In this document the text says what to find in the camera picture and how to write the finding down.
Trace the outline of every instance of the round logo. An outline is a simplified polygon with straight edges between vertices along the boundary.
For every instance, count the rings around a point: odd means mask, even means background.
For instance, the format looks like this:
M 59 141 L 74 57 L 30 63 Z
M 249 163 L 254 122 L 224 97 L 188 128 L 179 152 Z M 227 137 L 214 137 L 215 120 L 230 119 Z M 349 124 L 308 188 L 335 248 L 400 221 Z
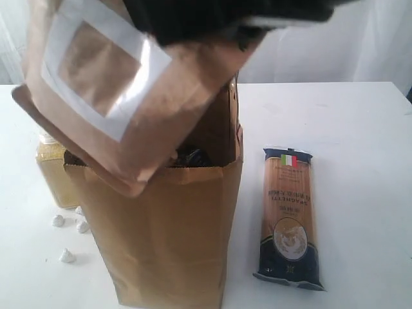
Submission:
M 290 261 L 302 258 L 308 248 L 306 231 L 292 218 L 283 218 L 276 223 L 273 239 L 277 251 Z

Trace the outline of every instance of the paper bag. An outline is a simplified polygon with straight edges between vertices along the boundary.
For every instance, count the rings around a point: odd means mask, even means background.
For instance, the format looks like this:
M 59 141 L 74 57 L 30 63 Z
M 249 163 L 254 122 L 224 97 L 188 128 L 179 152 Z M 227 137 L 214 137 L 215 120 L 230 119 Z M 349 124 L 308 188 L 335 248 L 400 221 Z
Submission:
M 66 157 L 66 172 L 115 284 L 119 303 L 217 309 L 242 169 L 236 84 L 223 89 L 186 143 L 216 167 L 160 169 L 126 198 Z
M 211 35 L 164 48 L 120 0 L 33 0 L 18 104 L 110 186 L 139 195 L 252 55 Z

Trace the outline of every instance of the white cap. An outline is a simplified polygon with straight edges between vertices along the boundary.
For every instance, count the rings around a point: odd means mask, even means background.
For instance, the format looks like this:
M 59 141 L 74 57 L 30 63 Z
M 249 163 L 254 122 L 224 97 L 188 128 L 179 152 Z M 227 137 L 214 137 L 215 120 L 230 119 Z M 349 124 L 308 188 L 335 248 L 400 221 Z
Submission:
M 56 139 L 54 139 L 54 137 L 43 129 L 40 129 L 39 140 L 44 145 L 52 145 L 57 143 Z

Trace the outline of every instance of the tabletop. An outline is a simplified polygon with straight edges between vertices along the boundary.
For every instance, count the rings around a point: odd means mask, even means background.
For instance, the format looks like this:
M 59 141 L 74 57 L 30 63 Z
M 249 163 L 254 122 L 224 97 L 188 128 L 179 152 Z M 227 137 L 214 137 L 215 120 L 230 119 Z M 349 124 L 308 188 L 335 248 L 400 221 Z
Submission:
M 55 206 L 35 163 L 37 126 L 0 86 L 0 307 L 125 308 L 79 215 Z M 412 105 L 389 82 L 241 84 L 245 164 L 223 309 L 410 308 Z M 327 292 L 266 283 L 257 270 L 264 153 L 308 151 Z M 56 214 L 67 217 L 52 227 Z M 74 265 L 58 261 L 63 248 Z

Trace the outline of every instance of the white pebble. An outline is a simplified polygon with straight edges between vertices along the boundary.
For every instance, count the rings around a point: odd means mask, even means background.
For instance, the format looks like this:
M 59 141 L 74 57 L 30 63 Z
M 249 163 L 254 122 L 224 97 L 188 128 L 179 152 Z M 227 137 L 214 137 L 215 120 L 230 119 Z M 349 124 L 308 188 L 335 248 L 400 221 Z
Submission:
M 75 255 L 71 253 L 69 250 L 67 250 L 66 248 L 63 250 L 63 253 L 59 258 L 59 261 L 63 263 L 72 263 L 75 260 L 76 260 Z
M 51 222 L 51 224 L 54 227 L 61 227 L 62 225 L 64 225 L 64 218 L 63 216 L 61 216 L 60 214 L 56 215 L 53 217 L 53 221 Z
M 80 223 L 77 224 L 76 228 L 77 228 L 77 232 L 83 234 L 88 231 L 89 223 L 87 223 L 86 221 L 81 221 Z
M 80 214 L 81 216 L 84 216 L 82 207 L 80 207 L 80 206 L 77 206 L 77 207 L 76 207 L 75 212 L 76 212 L 77 214 Z

